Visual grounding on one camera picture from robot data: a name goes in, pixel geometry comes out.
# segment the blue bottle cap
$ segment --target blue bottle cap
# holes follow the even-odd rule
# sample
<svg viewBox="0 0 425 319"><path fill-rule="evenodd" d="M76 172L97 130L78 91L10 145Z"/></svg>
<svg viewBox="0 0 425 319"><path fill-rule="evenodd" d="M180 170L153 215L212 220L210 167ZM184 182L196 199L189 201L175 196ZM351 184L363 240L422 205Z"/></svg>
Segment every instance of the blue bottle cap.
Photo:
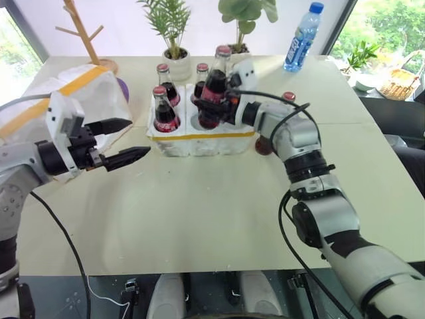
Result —
<svg viewBox="0 0 425 319"><path fill-rule="evenodd" d="M323 11L323 7L324 7L325 5L323 4L323 3L320 3L320 2L313 2L311 5L310 5L310 12L312 12L312 13L318 13L318 14L320 14L322 11Z"/></svg>

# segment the table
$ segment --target table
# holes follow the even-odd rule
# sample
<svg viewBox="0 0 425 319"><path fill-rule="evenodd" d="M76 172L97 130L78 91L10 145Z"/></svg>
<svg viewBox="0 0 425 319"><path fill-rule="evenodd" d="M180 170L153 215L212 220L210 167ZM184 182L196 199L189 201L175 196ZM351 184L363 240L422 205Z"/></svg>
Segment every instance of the table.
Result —
<svg viewBox="0 0 425 319"><path fill-rule="evenodd" d="M135 126L108 155L150 144L145 123L160 62L112 59L129 86ZM193 65L201 61L211 59L195 57ZM330 62L310 56L300 73L288 74L282 61L282 56L256 58L259 90L291 90L297 101L312 102L324 156L337 166L334 172L359 214L363 236L406 261L424 260L423 198L360 100ZM83 62L86 58L50 58L35 82ZM278 204L288 187L280 160L260 156L252 146L237 156L211 158L166 158L152 150L117 171L84 172L66 185L52 182L36 192L72 234L86 272L101 275L300 268L278 227ZM286 225L309 266L329 266ZM78 274L62 233L32 198L23 210L18 257L21 274Z"/></svg>

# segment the bottle neck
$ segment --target bottle neck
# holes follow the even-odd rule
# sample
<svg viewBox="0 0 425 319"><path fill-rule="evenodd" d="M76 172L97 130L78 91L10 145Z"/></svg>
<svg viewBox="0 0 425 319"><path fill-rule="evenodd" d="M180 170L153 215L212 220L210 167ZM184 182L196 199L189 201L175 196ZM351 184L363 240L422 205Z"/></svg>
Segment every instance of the bottle neck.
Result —
<svg viewBox="0 0 425 319"><path fill-rule="evenodd" d="M227 74L227 64L229 60L230 60L230 57L216 56L211 70L220 70L221 72Z"/></svg>
<svg viewBox="0 0 425 319"><path fill-rule="evenodd" d="M158 72L158 84L161 85L163 83L173 83L170 77L170 72Z"/></svg>
<svg viewBox="0 0 425 319"><path fill-rule="evenodd" d="M168 98L166 95L164 96L155 96L155 108L166 110L168 108L171 108L170 102L168 101Z"/></svg>
<svg viewBox="0 0 425 319"><path fill-rule="evenodd" d="M208 76L208 71L197 71L197 83L198 82L205 82Z"/></svg>

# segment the plastic water bottle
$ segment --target plastic water bottle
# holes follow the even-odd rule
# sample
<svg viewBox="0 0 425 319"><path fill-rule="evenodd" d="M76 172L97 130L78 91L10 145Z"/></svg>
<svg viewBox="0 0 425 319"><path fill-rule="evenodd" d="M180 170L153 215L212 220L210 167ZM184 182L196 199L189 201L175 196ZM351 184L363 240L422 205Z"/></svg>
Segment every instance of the plastic water bottle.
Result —
<svg viewBox="0 0 425 319"><path fill-rule="evenodd" d="M323 3L320 2L313 2L310 5L309 12L304 15L295 32L295 37L285 59L285 70L290 72L301 70L304 59L316 36L323 7Z"/></svg>

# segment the wicker basket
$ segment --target wicker basket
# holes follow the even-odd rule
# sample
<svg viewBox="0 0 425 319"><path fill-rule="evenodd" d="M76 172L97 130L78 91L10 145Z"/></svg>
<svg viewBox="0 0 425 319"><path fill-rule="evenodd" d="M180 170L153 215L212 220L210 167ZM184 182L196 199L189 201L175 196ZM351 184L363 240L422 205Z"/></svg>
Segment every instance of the wicker basket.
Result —
<svg viewBox="0 0 425 319"><path fill-rule="evenodd" d="M413 74L402 68L416 55L422 55L422 66L417 74ZM386 79L378 89L386 98L390 100L404 101L418 88L420 81L419 77L425 68L425 51L417 50L410 53L400 65L399 68L390 71L389 78Z"/></svg>

